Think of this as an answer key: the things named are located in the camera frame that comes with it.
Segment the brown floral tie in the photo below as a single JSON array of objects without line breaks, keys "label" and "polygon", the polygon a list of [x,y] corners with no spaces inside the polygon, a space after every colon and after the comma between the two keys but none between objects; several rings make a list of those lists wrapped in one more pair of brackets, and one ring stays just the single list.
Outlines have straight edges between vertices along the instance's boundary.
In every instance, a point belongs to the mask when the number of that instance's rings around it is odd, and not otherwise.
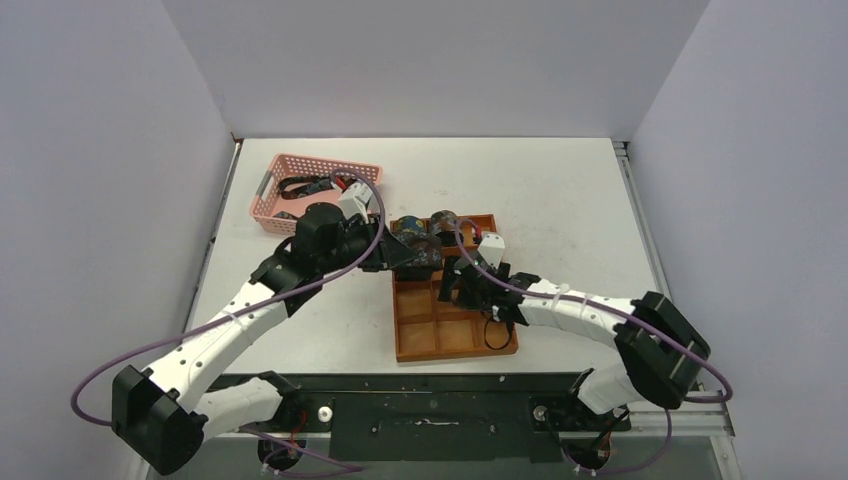
[{"label": "brown floral tie", "polygon": [[397,281],[429,281],[434,273],[442,269],[442,244],[438,238],[412,239],[407,246],[413,251],[415,258],[395,272]]}]

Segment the wooden compartment tray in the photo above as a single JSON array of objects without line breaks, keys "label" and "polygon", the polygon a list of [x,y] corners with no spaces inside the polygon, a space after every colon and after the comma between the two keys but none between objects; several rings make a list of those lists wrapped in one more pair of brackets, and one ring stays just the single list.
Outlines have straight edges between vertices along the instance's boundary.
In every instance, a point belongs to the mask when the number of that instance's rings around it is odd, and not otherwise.
[{"label": "wooden compartment tray", "polygon": [[[443,262],[459,256],[456,239],[440,239]],[[513,354],[517,335],[487,314],[437,301],[442,269],[429,281],[399,282],[392,276],[395,357],[399,363]]]}]

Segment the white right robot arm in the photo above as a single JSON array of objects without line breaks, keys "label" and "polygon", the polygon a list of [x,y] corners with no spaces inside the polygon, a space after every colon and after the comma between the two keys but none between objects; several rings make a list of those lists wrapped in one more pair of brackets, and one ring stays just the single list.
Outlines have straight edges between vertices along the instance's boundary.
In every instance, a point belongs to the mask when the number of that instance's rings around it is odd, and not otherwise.
[{"label": "white right robot arm", "polygon": [[631,402],[676,410],[685,401],[711,349],[666,296],[654,291],[637,299],[594,296],[509,269],[493,268],[477,253],[450,256],[439,299],[508,328],[556,329],[616,351],[615,364],[589,368],[571,387],[565,414],[572,425],[591,428]]}]

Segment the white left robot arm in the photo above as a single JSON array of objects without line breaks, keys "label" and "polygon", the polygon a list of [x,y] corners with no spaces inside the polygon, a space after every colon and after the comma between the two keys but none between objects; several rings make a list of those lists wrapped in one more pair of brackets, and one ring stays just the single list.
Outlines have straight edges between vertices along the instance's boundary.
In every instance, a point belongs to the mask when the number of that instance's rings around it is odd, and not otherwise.
[{"label": "white left robot arm", "polygon": [[161,475],[172,474],[201,445],[245,424],[282,431],[297,420],[294,387],[273,372],[216,392],[210,386],[254,342],[292,317],[329,279],[354,268],[395,270],[417,255],[388,231],[380,215],[345,217],[316,203],[295,232],[250,274],[219,319],[139,370],[112,381],[111,428]]}]

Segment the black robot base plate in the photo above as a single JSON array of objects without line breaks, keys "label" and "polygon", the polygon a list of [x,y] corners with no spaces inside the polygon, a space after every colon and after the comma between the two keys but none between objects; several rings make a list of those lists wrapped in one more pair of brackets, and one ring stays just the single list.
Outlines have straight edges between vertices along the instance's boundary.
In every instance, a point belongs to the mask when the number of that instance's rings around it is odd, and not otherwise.
[{"label": "black robot base plate", "polygon": [[578,398],[576,373],[222,374],[187,407],[207,438],[253,437],[288,476],[308,461],[355,471],[368,462],[573,460],[598,468],[611,436],[628,431],[634,401],[600,412]]}]

